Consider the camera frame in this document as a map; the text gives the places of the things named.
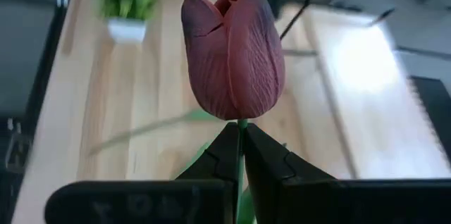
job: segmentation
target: red tulip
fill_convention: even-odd
[[[255,118],[276,104],[285,63],[267,0],[184,0],[182,24],[191,88],[205,111]]]

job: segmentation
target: white surface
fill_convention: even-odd
[[[108,20],[108,31],[116,42],[142,42],[146,35],[146,23],[139,20],[112,18]]]
[[[441,143],[381,25],[308,8],[307,33],[330,84],[357,177],[448,178]]]

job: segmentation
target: tulip leaf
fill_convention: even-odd
[[[210,144],[213,141],[207,142],[205,144],[202,145],[202,147],[200,147],[199,150],[197,150],[197,153],[194,155],[194,157],[192,157],[191,161],[181,170],[180,174],[182,174],[183,172],[185,172],[185,170],[187,170],[192,164],[194,164],[197,159],[204,153],[204,151],[210,147]]]
[[[254,202],[249,187],[241,195],[238,204],[238,224],[252,224],[255,221]]]
[[[240,129],[240,141],[243,143],[245,141],[245,130],[247,128],[247,119],[238,119],[238,127]],[[239,161],[238,161],[238,172],[239,172],[239,177],[238,177],[238,201],[237,201],[237,205],[240,206],[241,202],[242,202],[242,183],[244,180],[244,172],[245,172],[245,155],[243,154],[243,150],[240,149],[240,156],[239,156]],[[245,213],[241,213],[241,207],[237,208],[237,223],[239,223],[239,219],[240,219],[240,215],[245,214],[246,219],[247,216],[249,215],[249,212],[247,210],[247,207],[244,207],[244,211],[246,211]]]
[[[185,114],[184,117],[185,119],[191,121],[219,121],[219,118],[207,113],[201,108],[190,111],[189,113]]]

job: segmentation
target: light wood surface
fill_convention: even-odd
[[[49,195],[76,180],[172,179],[201,145],[221,131],[225,121],[182,121],[92,152],[124,132],[199,108],[187,76],[182,1],[159,0],[145,41],[135,45],[115,44],[109,38],[105,23],[93,9],[95,0],[71,0],[13,223],[43,223]],[[276,23],[279,32],[298,9],[293,5],[283,9]],[[268,113],[253,122],[286,142],[290,151],[337,178],[448,175],[446,161],[439,155],[436,138],[420,116],[420,108],[413,101],[400,101],[412,96],[398,64],[394,65],[397,84],[391,92],[373,97],[349,90],[341,77],[334,78],[342,69],[333,55],[335,49],[348,44],[337,38],[347,35],[348,23],[340,22],[337,27],[323,18],[321,9],[317,11],[296,22],[283,40],[283,48],[318,49],[320,56],[286,54],[284,92]],[[355,38],[354,25],[350,29],[350,38]],[[390,116],[396,100],[396,118],[406,119],[400,129]],[[408,130],[411,117],[412,132]],[[379,122],[375,128],[372,120]]]
[[[389,36],[373,18],[310,8],[319,53],[358,178],[449,177],[442,146]]]

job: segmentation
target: black cable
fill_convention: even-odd
[[[395,9],[392,8],[390,10],[387,10],[385,12],[383,12],[380,16],[378,16],[373,22],[371,22],[369,24],[369,27],[371,27],[372,25],[375,25],[377,23],[380,23],[381,21],[385,20],[388,16],[390,16],[393,12],[395,12]]]
[[[299,12],[296,13],[295,17],[291,19],[290,23],[288,23],[287,27],[283,30],[282,34],[280,35],[280,40],[282,40],[288,31],[290,31],[291,27],[295,24],[295,21],[302,15],[302,13],[305,11],[305,9],[310,5],[311,0],[305,0],[304,5],[302,5]]]

